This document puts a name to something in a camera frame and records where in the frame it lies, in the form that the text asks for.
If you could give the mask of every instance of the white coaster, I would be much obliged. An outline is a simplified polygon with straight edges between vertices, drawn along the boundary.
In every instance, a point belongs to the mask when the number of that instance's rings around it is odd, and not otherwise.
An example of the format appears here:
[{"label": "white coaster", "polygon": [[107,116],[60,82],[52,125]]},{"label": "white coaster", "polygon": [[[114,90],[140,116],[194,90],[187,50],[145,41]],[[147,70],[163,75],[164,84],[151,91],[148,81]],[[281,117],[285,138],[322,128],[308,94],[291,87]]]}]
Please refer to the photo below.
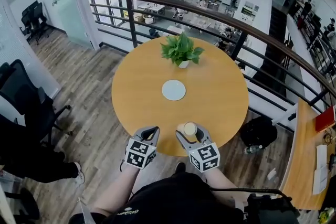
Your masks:
[{"label": "white coaster", "polygon": [[177,101],[185,96],[185,86],[178,80],[168,80],[162,85],[162,94],[168,100]]}]

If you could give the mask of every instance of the white sneaker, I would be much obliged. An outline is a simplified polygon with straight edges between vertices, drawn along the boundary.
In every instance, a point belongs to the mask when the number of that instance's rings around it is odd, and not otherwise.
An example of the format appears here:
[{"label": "white sneaker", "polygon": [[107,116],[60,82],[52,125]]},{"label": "white sneaker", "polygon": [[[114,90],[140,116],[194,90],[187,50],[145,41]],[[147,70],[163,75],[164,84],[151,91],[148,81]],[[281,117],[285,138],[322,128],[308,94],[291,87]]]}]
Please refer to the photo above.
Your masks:
[{"label": "white sneaker", "polygon": [[85,182],[85,175],[82,172],[82,167],[77,162],[74,162],[74,164],[77,166],[78,169],[78,176],[75,178],[75,180],[78,183],[78,185],[82,185]]}]

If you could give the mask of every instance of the white pot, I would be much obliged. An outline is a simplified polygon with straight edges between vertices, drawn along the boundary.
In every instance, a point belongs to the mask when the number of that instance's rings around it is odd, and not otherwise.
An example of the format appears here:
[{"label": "white pot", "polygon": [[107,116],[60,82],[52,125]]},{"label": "white pot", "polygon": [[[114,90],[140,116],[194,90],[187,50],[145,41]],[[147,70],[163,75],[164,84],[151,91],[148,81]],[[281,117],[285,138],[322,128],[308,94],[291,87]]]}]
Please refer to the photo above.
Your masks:
[{"label": "white pot", "polygon": [[186,68],[189,65],[189,62],[190,61],[182,61],[178,67],[179,68]]}]

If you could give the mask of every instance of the staircase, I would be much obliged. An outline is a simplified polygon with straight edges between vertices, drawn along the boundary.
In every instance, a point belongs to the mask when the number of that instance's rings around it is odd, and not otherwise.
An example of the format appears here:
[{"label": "staircase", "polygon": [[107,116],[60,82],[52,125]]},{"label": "staircase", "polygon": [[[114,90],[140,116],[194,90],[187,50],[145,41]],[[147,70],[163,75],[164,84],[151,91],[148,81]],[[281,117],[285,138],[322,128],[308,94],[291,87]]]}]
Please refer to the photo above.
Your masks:
[{"label": "staircase", "polygon": [[[269,35],[274,37],[279,42],[284,43],[286,35],[286,24],[287,15],[272,7]],[[265,56],[278,64],[280,64],[284,58],[280,50],[270,45],[267,45],[266,47]],[[260,69],[282,82],[285,81],[286,74],[268,60],[264,60],[264,63]],[[253,78],[265,86],[268,86],[271,89],[279,92],[284,97],[286,96],[286,89],[281,84],[273,81],[269,76],[263,74],[262,72],[258,71]]]}]

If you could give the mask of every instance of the paper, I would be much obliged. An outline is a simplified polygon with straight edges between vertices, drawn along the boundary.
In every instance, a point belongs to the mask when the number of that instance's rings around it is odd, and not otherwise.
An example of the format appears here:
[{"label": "paper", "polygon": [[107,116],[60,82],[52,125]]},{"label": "paper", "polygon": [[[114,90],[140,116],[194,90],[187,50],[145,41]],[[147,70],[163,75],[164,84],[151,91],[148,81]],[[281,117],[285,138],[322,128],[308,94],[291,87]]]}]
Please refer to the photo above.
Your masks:
[{"label": "paper", "polygon": [[314,172],[313,195],[320,194],[327,187],[328,167],[316,169]]},{"label": "paper", "polygon": [[327,165],[327,145],[316,147],[316,169],[322,169]]},{"label": "paper", "polygon": [[272,171],[269,172],[269,174],[267,175],[268,180],[271,180],[275,175],[276,175],[276,171],[275,168],[273,168]]}]

